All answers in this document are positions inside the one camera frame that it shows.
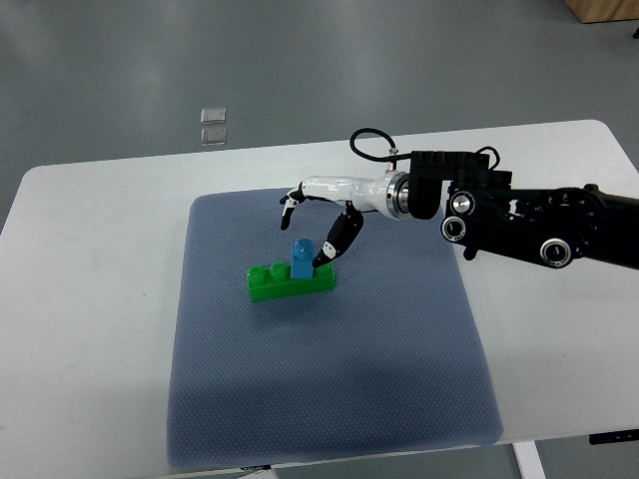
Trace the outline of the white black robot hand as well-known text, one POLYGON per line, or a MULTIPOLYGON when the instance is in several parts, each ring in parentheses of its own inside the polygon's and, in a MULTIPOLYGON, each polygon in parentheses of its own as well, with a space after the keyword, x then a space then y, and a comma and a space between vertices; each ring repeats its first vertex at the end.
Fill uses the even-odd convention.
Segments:
POLYGON ((391 220, 407 220, 406 172, 388 171, 378 180, 351 177, 308 177, 281 198, 284 206, 281 229, 286 230, 295 208, 306 200, 325 201, 344 206, 318 254, 312 261, 318 268, 342 256, 363 227, 363 214, 379 212, 391 220))

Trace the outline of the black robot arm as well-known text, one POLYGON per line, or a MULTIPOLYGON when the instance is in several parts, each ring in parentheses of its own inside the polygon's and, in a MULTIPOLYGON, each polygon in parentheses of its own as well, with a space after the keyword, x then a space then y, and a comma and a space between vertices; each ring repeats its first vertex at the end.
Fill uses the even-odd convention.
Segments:
POLYGON ((515 190, 491 147, 413 151, 409 171, 385 198, 394 214, 419 220, 444 211, 442 236, 472 260, 480 251, 563 268, 587 257, 638 266, 638 202, 582 188, 515 190))

